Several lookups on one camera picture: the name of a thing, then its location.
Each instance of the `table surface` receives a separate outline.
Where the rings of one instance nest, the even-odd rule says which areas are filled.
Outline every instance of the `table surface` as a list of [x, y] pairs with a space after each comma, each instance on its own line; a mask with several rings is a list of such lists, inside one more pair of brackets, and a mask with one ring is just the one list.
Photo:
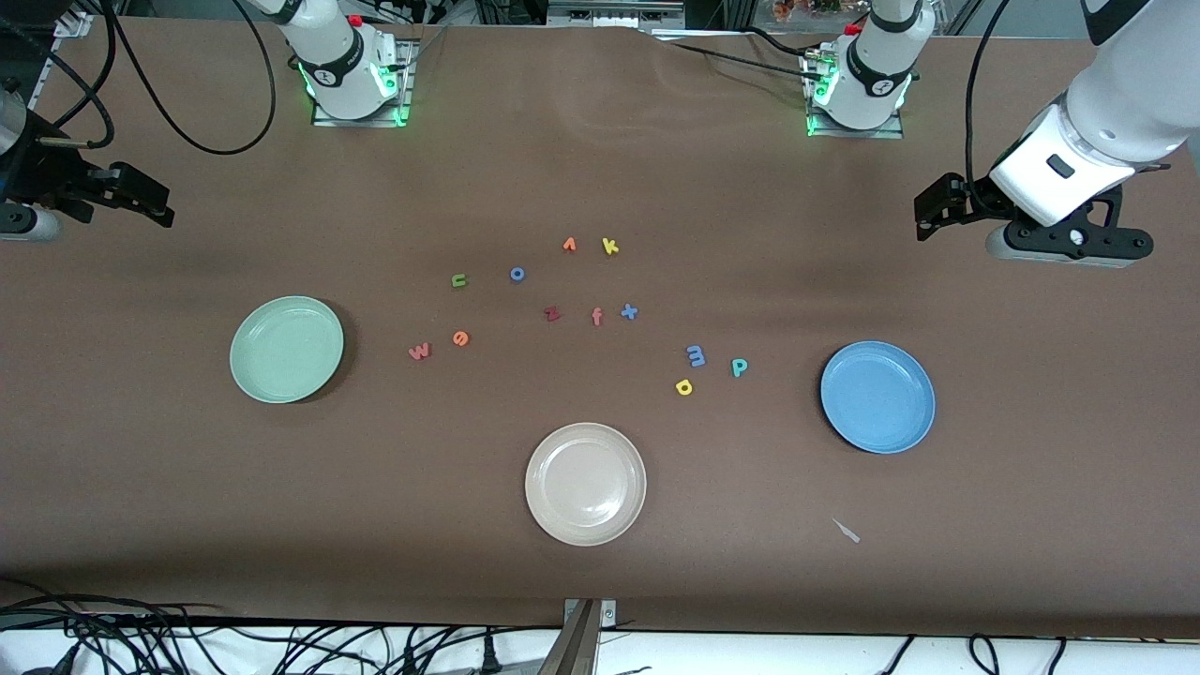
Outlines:
[[[254, 133], [245, 25], [127, 23], [185, 129]], [[1148, 259], [1000, 262], [989, 226], [918, 244], [912, 225], [913, 196], [962, 167], [973, 40], [930, 42], [904, 141], [860, 142], [806, 137], [786, 76], [622, 29], [449, 29], [407, 129], [313, 129], [282, 36], [264, 37], [280, 110], [240, 156], [175, 138], [124, 59], [103, 90], [116, 143], [90, 156], [168, 185], [173, 229], [102, 210], [0, 247], [5, 572], [288, 617], [553, 623], [562, 598], [604, 596], [664, 628], [1200, 628], [1184, 155], [1127, 185]], [[62, 54], [89, 77], [103, 49], [94, 31]], [[980, 166], [1091, 53], [989, 47]], [[55, 74], [38, 109], [76, 96]], [[348, 350], [314, 399], [263, 405], [234, 386], [229, 340], [286, 294], [328, 301]], [[896, 456], [854, 450], [820, 408], [824, 362], [865, 339], [908, 350], [937, 390], [932, 431]], [[433, 356], [409, 358], [424, 341]], [[689, 368], [692, 344], [708, 366]], [[593, 549], [546, 536], [523, 497], [533, 448], [580, 420], [622, 430], [649, 476], [637, 522]]]

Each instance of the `plate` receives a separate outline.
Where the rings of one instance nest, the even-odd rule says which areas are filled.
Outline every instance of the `plate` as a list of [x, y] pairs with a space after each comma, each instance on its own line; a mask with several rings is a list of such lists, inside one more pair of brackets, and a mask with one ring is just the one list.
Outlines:
[[646, 502], [646, 465], [620, 431], [581, 422], [552, 432], [529, 458], [526, 502], [547, 534], [575, 546], [622, 536]]
[[276, 298], [241, 322], [229, 346], [229, 370], [250, 398], [290, 404], [329, 382], [343, 346], [342, 323], [325, 303]]
[[902, 453], [934, 426], [934, 384], [925, 369], [895, 345], [854, 342], [829, 359], [821, 376], [829, 424], [871, 453]]

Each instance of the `plate rim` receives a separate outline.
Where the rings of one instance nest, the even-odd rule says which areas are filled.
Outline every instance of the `plate rim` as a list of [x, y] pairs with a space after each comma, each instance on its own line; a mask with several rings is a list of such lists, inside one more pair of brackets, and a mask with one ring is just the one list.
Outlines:
[[[906, 372], [908, 372], [910, 375], [919, 375], [919, 377], [917, 377], [917, 378], [922, 382], [922, 388], [929, 390], [929, 408], [930, 408], [929, 410], [929, 420], [925, 422], [925, 423], [923, 423], [923, 429], [920, 430], [920, 434], [918, 434], [917, 437], [911, 443], [907, 443], [907, 444], [904, 444], [904, 446], [900, 446], [900, 447], [896, 447], [896, 448], [889, 448], [889, 449], [877, 449], [877, 448], [866, 447], [866, 446], [864, 446], [864, 444], [862, 444], [859, 442], [856, 442], [853, 438], [851, 438], [850, 435], [847, 435], [844, 429], [839, 428], [839, 425], [833, 420], [832, 416], [829, 414], [829, 406], [826, 404], [826, 393], [827, 393], [828, 387], [829, 387], [830, 369], [835, 364], [845, 362], [845, 359], [846, 359], [846, 352], [848, 352], [851, 350], [854, 350], [854, 351], [863, 350], [863, 348], [866, 348], [866, 347], [883, 347], [886, 351], [899, 352], [899, 353], [904, 354], [905, 357], [907, 357], [908, 362], [911, 362], [912, 365], [914, 365], [917, 368], [917, 372], [916, 374], [912, 372], [912, 370], [910, 370], [908, 368], [904, 368], [905, 364], [898, 363], [894, 358], [892, 358], [892, 363], [894, 363], [894, 364], [904, 368], [904, 370]], [[868, 453], [872, 453], [872, 454], [877, 454], [877, 455], [894, 455], [894, 454], [899, 454], [899, 453], [902, 453], [902, 452], [906, 452], [906, 450], [911, 450], [918, 443], [920, 443], [922, 441], [924, 441], [925, 436], [928, 436], [929, 432], [934, 429], [934, 422], [937, 418], [937, 392], [934, 389], [934, 381], [932, 381], [932, 378], [929, 377], [929, 372], [925, 370], [925, 366], [922, 365], [919, 360], [917, 360], [917, 357], [914, 357], [911, 353], [908, 353], [907, 350], [904, 350], [902, 347], [893, 345], [892, 342], [884, 342], [882, 340], [859, 340], [858, 342], [851, 342], [851, 344], [841, 347], [840, 350], [838, 350], [836, 352], [834, 352], [834, 354], [832, 357], [829, 357], [828, 362], [826, 362], [824, 369], [821, 371], [821, 410], [822, 410], [822, 412], [824, 412], [826, 420], [829, 423], [830, 426], [833, 426], [834, 431], [836, 431], [838, 435], [841, 436], [842, 440], [845, 440], [851, 446], [854, 446], [856, 448], [858, 448], [860, 450], [864, 450], [864, 452], [868, 452]]]
[[[334, 325], [337, 327], [337, 330], [336, 330], [336, 333], [337, 333], [337, 358], [334, 359], [334, 363], [332, 363], [332, 365], [330, 368], [329, 375], [324, 376], [322, 378], [320, 383], [317, 384], [317, 387], [314, 389], [312, 389], [311, 392], [307, 392], [307, 393], [305, 393], [305, 394], [302, 394], [300, 396], [296, 396], [296, 398], [284, 398], [282, 400], [264, 399], [263, 396], [259, 396], [259, 395], [254, 394], [253, 392], [251, 392], [250, 389], [247, 389], [246, 384], [241, 381], [240, 377], [238, 377], [238, 369], [234, 368], [234, 350], [236, 350], [239, 340], [244, 340], [245, 335], [251, 331], [247, 327], [252, 327], [253, 325], [251, 323], [252, 321], [257, 319], [257, 322], [260, 323], [262, 319], [265, 318], [265, 315], [268, 315], [268, 312], [270, 312], [274, 309], [272, 305], [283, 304], [283, 303], [286, 303], [288, 300], [300, 301], [302, 304], [308, 304], [308, 305], [313, 306], [314, 309], [317, 309], [319, 313], [326, 315], [329, 318], [334, 319]], [[272, 299], [263, 303], [262, 305], [258, 305], [257, 307], [254, 307], [253, 311], [251, 311], [248, 315], [246, 315], [246, 318], [241, 319], [240, 324], [238, 324], [238, 329], [234, 330], [233, 339], [229, 341], [229, 374], [233, 376], [233, 381], [234, 381], [235, 384], [238, 384], [238, 388], [241, 389], [241, 392], [244, 394], [246, 394], [251, 399], [254, 399], [256, 401], [259, 401], [259, 402], [263, 402], [263, 404], [269, 404], [269, 405], [294, 404], [296, 401], [302, 401], [304, 399], [307, 399], [308, 396], [311, 396], [311, 395], [316, 394], [317, 392], [319, 392], [322, 387], [324, 387], [325, 384], [328, 384], [329, 381], [332, 380], [334, 374], [337, 372], [337, 368], [341, 365], [342, 358], [344, 356], [346, 356], [346, 328], [342, 325], [342, 319], [338, 318], [337, 312], [335, 312], [332, 307], [330, 307], [328, 304], [325, 304], [325, 303], [323, 303], [323, 301], [320, 301], [317, 298], [313, 298], [311, 295], [281, 295], [278, 298], [272, 298]]]
[[[539, 512], [538, 509], [534, 508], [533, 501], [530, 498], [530, 495], [533, 494], [530, 486], [535, 485], [536, 468], [538, 466], [541, 465], [540, 461], [535, 464], [534, 460], [536, 460], [539, 455], [548, 454], [551, 450], [554, 449], [550, 447], [551, 438], [553, 438], [559, 434], [565, 434], [571, 429], [581, 426], [590, 429], [602, 429], [608, 434], [616, 435], [618, 440], [624, 442], [625, 444], [624, 449], [629, 450], [629, 456], [632, 458], [634, 460], [634, 474], [635, 474], [634, 486], [637, 488], [636, 490], [637, 494], [635, 497], [636, 504], [632, 504], [629, 509], [630, 515], [628, 522], [625, 522], [619, 530], [614, 531], [606, 538], [593, 542], [568, 540], [563, 538], [563, 536], [559, 536], [559, 533], [554, 533], [551, 530], [551, 527], [547, 527], [547, 524], [539, 515]], [[634, 522], [636, 522], [638, 516], [641, 516], [642, 514], [642, 508], [646, 506], [646, 492], [648, 491], [648, 489], [649, 489], [649, 477], [646, 473], [646, 461], [642, 460], [642, 453], [637, 449], [637, 446], [635, 446], [634, 442], [630, 441], [629, 437], [622, 434], [618, 429], [600, 422], [572, 422], [570, 424], [565, 424], [563, 426], [559, 426], [558, 429], [554, 429], [538, 443], [538, 447], [534, 448], [533, 454], [529, 455], [529, 462], [526, 465], [526, 479], [524, 479], [526, 507], [529, 509], [529, 513], [533, 515], [534, 521], [538, 522], [538, 526], [541, 528], [542, 532], [550, 534], [556, 540], [571, 546], [592, 548], [592, 546], [604, 545], [628, 532], [629, 528], [634, 526]]]

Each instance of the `white floor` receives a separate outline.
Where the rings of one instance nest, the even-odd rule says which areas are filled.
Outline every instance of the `white floor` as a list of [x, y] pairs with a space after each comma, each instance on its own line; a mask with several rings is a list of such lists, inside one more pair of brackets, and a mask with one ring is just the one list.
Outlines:
[[[254, 634], [286, 638], [287, 628], [253, 628]], [[301, 628], [302, 635], [311, 628]], [[389, 628], [391, 653], [398, 655], [408, 628]], [[362, 628], [347, 628], [322, 644], [334, 646]], [[420, 635], [433, 629], [421, 629]], [[479, 632], [463, 629], [461, 635]], [[497, 635], [496, 652], [502, 663], [521, 663], [545, 657], [557, 632], [532, 631]], [[286, 645], [263, 644], [229, 631], [208, 634], [204, 644], [228, 675], [268, 675], [283, 656]], [[697, 633], [626, 633], [601, 635], [596, 675], [619, 675], [649, 667], [648, 675], [877, 675], [890, 662], [902, 638], [826, 635], [740, 635]], [[1004, 675], [1045, 675], [1057, 643], [1054, 640], [995, 640]], [[73, 644], [61, 631], [12, 631], [0, 633], [0, 675], [20, 675], [34, 668], [52, 667]], [[192, 675], [215, 675], [200, 652], [180, 643]], [[355, 643], [348, 651], [379, 661], [388, 646], [379, 633]], [[132, 662], [113, 646], [109, 653], [122, 664]], [[287, 668], [301, 673], [319, 661], [312, 652]], [[428, 673], [478, 668], [482, 641], [473, 640], [439, 653]], [[343, 659], [323, 665], [320, 675], [361, 675], [359, 664]], [[918, 638], [905, 655], [896, 675], [983, 674], [967, 653], [964, 638]], [[1195, 675], [1200, 673], [1200, 645], [1073, 640], [1056, 675]], [[98, 657], [80, 652], [73, 675], [103, 675]]]

